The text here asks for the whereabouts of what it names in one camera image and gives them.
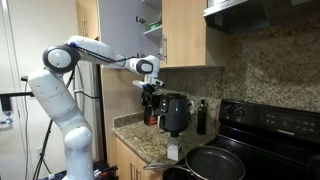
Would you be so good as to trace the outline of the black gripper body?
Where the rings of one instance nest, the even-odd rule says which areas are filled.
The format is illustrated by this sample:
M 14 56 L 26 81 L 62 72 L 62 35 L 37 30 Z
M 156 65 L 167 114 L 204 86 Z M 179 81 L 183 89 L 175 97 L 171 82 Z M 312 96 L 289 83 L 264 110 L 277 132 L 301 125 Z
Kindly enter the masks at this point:
M 148 84 L 143 86 L 143 92 L 141 95 L 143 106 L 150 106 L 152 104 L 152 95 L 154 92 L 155 92 L 154 86 L 148 85 Z

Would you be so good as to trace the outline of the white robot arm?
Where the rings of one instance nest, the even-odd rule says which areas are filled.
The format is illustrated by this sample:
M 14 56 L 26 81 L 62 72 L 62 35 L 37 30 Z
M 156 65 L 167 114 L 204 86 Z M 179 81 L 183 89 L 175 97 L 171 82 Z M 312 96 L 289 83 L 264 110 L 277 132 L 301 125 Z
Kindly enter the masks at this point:
M 95 180 L 92 158 L 92 129 L 63 81 L 63 75 L 80 60 L 93 64 L 119 66 L 142 75 L 133 84 L 145 89 L 160 87 L 160 59 L 124 57 L 100 41 L 74 35 L 63 45 L 46 49 L 42 56 L 44 68 L 28 76 L 29 87 L 47 115 L 63 134 L 66 175 L 62 180 Z

